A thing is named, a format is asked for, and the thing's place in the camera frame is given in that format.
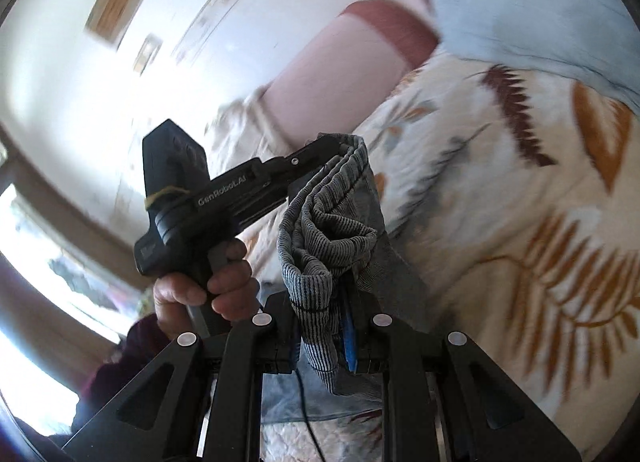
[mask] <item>finger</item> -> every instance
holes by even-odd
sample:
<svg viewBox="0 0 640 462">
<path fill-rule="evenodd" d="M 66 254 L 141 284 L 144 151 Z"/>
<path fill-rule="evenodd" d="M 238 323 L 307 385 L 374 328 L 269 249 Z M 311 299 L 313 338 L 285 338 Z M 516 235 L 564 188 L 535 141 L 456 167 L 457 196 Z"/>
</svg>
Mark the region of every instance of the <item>finger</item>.
<svg viewBox="0 0 640 462">
<path fill-rule="evenodd" d="M 172 272 L 159 278 L 154 285 L 156 306 L 169 303 L 202 305 L 207 301 L 205 291 L 191 278 L 179 272 Z"/>
<path fill-rule="evenodd" d="M 209 278 L 207 290 L 213 294 L 231 292 L 247 283 L 252 272 L 251 265 L 246 260 L 225 265 Z"/>
<path fill-rule="evenodd" d="M 242 260 L 245 255 L 246 245 L 238 238 L 234 238 L 226 246 L 226 257 L 230 260 Z"/>
<path fill-rule="evenodd" d="M 252 278 L 245 286 L 227 292 L 215 298 L 211 303 L 213 310 L 228 321 L 248 319 L 258 312 L 258 294 L 260 284 Z"/>
</svg>

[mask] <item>folded cloth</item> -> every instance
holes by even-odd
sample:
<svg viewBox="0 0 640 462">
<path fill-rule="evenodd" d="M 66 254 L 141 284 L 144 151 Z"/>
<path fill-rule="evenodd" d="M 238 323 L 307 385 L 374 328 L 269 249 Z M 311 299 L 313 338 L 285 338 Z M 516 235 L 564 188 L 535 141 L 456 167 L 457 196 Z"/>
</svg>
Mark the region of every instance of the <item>folded cloth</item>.
<svg viewBox="0 0 640 462">
<path fill-rule="evenodd" d="M 385 312 L 401 312 L 409 322 L 424 313 L 403 308 L 394 288 L 402 286 L 402 299 L 414 309 L 427 291 L 389 243 L 363 138 L 334 137 L 344 152 L 291 201 L 278 230 L 278 255 L 312 368 L 332 394 L 377 396 L 377 379 L 354 376 L 338 362 L 341 277 L 351 271 L 358 290 L 372 292 Z"/>
</svg>

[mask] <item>beige cloth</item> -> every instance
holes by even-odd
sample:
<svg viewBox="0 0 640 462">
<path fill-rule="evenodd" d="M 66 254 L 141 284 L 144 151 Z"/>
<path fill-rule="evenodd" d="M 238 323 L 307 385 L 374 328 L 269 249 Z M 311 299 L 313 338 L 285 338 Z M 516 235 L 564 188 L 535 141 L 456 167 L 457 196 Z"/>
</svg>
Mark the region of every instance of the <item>beige cloth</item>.
<svg viewBox="0 0 640 462">
<path fill-rule="evenodd" d="M 227 121 L 258 135 L 259 105 L 236 105 Z M 220 171 L 255 155 L 231 158 L 225 146 L 241 135 L 228 124 L 211 150 L 225 161 Z M 396 248 L 432 292 L 424 326 L 468 333 L 592 460 L 640 392 L 640 134 L 631 111 L 571 79 L 437 52 L 354 133 L 369 148 Z M 262 158 L 288 153 L 277 140 L 257 149 Z M 244 236 L 262 280 L 278 274 L 280 214 Z M 348 424 L 335 427 L 326 442 L 359 442 Z M 267 452 L 313 456 L 297 438 L 297 452 L 295 443 L 284 458 L 277 446 Z"/>
</svg>

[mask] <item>light blue fabric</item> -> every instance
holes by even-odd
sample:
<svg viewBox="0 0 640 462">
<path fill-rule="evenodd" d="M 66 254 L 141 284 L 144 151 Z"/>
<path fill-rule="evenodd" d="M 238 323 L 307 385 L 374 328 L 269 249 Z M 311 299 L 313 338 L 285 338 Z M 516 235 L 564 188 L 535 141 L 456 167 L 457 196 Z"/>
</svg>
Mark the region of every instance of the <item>light blue fabric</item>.
<svg viewBox="0 0 640 462">
<path fill-rule="evenodd" d="M 462 58 L 583 81 L 640 114 L 640 31 L 621 0 L 434 0 Z"/>
</svg>

